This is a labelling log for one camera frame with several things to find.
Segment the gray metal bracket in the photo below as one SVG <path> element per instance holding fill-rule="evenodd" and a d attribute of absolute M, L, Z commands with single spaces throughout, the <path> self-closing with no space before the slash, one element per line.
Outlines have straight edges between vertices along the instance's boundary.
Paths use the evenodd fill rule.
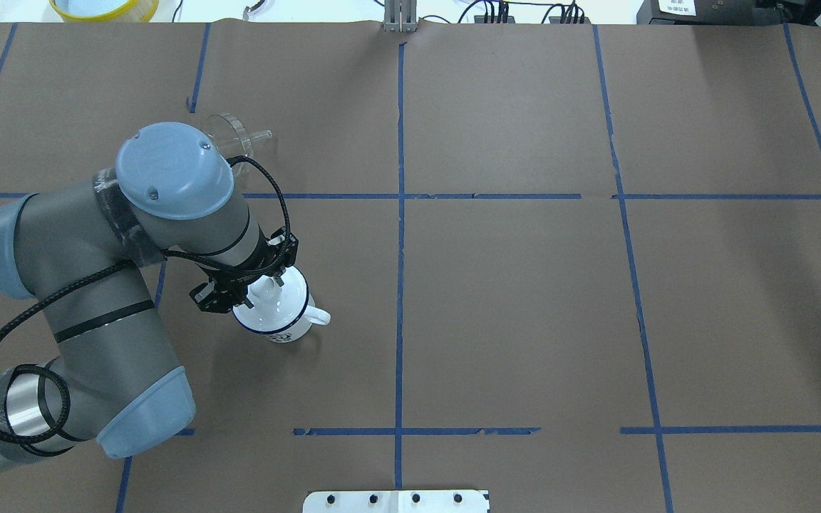
<path fill-rule="evenodd" d="M 385 3 L 385 32 L 417 31 L 417 0 L 383 0 Z"/>

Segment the white metal plate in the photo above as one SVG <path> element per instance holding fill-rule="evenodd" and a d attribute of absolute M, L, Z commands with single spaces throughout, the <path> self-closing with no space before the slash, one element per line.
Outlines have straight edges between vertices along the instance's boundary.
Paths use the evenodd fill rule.
<path fill-rule="evenodd" d="M 489 513 L 488 497 L 482 490 L 312 492 L 303 513 Z"/>

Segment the yellow rim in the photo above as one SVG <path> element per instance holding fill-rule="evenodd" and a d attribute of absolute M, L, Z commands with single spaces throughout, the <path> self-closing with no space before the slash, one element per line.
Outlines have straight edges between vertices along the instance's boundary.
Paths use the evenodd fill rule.
<path fill-rule="evenodd" d="M 112 11 L 110 11 L 108 13 L 97 14 L 97 16 L 74 16 L 74 14 L 66 13 L 62 9 L 59 9 L 58 6 L 56 6 L 56 0 L 49 0 L 49 4 L 50 4 L 50 6 L 53 7 L 53 9 L 56 10 L 56 13 L 58 13 L 59 16 L 62 16 L 62 19 L 65 19 L 66 21 L 67 20 L 72 20 L 72 21 L 79 21 L 79 22 L 92 22 L 92 21 L 109 21 L 109 20 L 112 20 L 112 19 L 117 19 L 118 17 L 122 16 L 123 14 L 128 13 L 128 11 L 130 11 L 134 6 L 136 6 L 136 4 L 138 4 L 138 0 L 128 0 L 128 2 L 124 3 L 122 6 L 119 6 L 116 9 L 113 9 Z M 157 10 L 156 7 L 157 7 L 157 2 L 154 2 L 154 6 L 151 7 L 150 13 L 147 14 L 146 19 L 144 19 L 143 21 L 150 20 L 150 17 L 154 16 L 154 11 Z"/>

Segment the mug handle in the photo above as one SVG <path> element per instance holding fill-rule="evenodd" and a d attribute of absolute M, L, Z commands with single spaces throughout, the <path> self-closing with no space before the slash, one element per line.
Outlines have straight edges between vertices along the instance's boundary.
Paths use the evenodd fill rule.
<path fill-rule="evenodd" d="M 331 314 L 329 312 L 323 311 L 323 309 L 317 309 L 312 305 L 306 305 L 306 311 L 303 313 L 303 317 L 308 319 L 312 324 L 322 326 L 331 322 Z"/>

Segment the yellow bowl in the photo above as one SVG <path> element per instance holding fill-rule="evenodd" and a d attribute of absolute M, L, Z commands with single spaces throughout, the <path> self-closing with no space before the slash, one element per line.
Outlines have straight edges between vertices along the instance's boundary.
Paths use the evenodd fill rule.
<path fill-rule="evenodd" d="M 157 10 L 157 4 L 160 0 L 128 0 L 118 7 L 113 7 L 110 11 L 104 13 L 95 12 L 95 4 L 93 1 L 88 1 L 87 7 L 93 9 L 84 9 L 82 14 L 78 9 L 72 9 L 69 4 L 79 4 L 81 0 L 49 0 L 50 6 L 62 16 L 62 19 L 68 22 L 98 22 L 98 21 L 150 21 L 154 16 L 154 11 Z"/>

